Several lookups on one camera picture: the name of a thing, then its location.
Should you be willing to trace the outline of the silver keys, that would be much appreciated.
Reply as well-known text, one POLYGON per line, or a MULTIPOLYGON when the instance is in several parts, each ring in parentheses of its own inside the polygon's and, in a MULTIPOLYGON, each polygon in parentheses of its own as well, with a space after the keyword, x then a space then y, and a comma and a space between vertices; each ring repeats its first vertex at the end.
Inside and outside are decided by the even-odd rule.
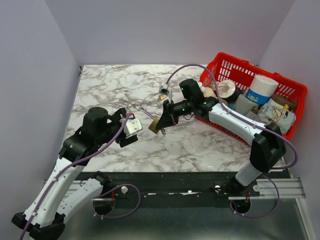
POLYGON ((165 136, 165 135, 166 135, 166 130, 165 130, 164 128, 163 128, 163 129, 161 129, 160 131, 161 131, 161 133, 162 133, 162 135, 163 135, 163 136, 165 136))

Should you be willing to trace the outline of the large brass padlock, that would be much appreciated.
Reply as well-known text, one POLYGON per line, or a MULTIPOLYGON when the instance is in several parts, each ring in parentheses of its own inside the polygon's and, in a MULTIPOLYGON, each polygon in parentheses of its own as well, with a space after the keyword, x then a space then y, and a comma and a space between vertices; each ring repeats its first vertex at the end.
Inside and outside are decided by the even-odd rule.
POLYGON ((159 130, 156 129, 156 125, 158 124, 159 120, 156 117, 154 117, 149 111, 147 111, 145 108, 140 107, 139 109, 152 119, 152 122, 149 125, 148 129, 151 132, 157 134, 159 132, 159 130))

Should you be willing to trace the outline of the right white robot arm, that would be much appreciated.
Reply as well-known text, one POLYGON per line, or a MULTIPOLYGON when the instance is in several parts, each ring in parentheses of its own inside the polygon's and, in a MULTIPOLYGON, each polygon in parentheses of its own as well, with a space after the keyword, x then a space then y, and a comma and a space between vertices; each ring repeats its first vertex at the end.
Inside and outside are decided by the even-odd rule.
POLYGON ((254 180, 263 173, 268 173, 285 155, 286 147, 280 128, 270 123, 265 126, 251 120, 219 103, 214 97, 204 97, 200 83, 189 78, 179 84, 184 100, 163 102, 163 112, 155 126, 156 130, 173 127, 179 118, 193 113, 196 117, 222 126, 242 138, 250 145, 249 161, 230 180, 228 189, 236 196, 248 190, 254 180))

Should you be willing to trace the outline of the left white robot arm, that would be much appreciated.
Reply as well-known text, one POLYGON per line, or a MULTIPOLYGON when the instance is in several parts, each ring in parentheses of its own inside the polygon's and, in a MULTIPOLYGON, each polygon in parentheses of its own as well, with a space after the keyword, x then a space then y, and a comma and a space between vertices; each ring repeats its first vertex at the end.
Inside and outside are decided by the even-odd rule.
POLYGON ((125 147, 138 140, 143 129, 140 120, 125 108, 110 115, 102 107, 92 107, 83 117, 81 127, 67 138, 58 153, 54 169, 41 192, 12 223, 34 240, 57 240, 66 223, 94 197, 107 197, 110 179, 101 172, 91 176, 84 186, 66 196, 67 191, 89 161, 113 142, 125 147))

